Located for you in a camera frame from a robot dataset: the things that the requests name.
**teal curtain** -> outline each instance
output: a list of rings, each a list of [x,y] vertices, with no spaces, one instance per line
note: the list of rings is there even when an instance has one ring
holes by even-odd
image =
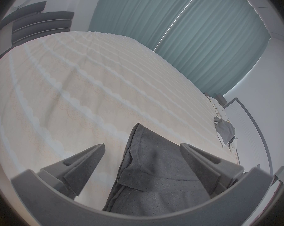
[[[202,92],[223,95],[255,65],[270,35],[247,0],[190,1],[99,0],[89,31],[156,48]]]

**gray fabric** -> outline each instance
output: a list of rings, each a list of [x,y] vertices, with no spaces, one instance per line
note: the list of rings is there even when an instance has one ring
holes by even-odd
[[[235,128],[231,123],[219,119],[217,116],[214,118],[215,129],[223,139],[224,144],[228,144],[229,141],[235,136]]]
[[[103,210],[156,216],[209,199],[182,157],[179,146],[138,123],[130,134],[117,179]]]

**mattress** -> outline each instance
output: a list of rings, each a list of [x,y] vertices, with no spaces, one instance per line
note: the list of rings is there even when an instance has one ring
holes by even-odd
[[[215,108],[185,76],[129,37],[62,32],[0,60],[0,162],[11,178],[93,145],[106,153],[76,201],[102,209],[132,127],[236,163],[222,148]]]

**crumpled gray cloth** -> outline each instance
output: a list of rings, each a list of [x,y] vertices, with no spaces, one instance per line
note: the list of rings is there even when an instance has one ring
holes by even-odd
[[[231,123],[219,119],[217,116],[214,118],[215,129],[223,139],[224,144],[228,144],[235,136],[235,128]]]
[[[140,123],[136,124],[103,210],[157,216],[210,200],[179,148]]]

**green curtain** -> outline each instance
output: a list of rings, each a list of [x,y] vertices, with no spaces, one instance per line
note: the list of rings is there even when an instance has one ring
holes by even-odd
[[[190,1],[99,0],[89,31],[156,48],[202,92],[223,95],[255,65],[270,35],[247,0]]]

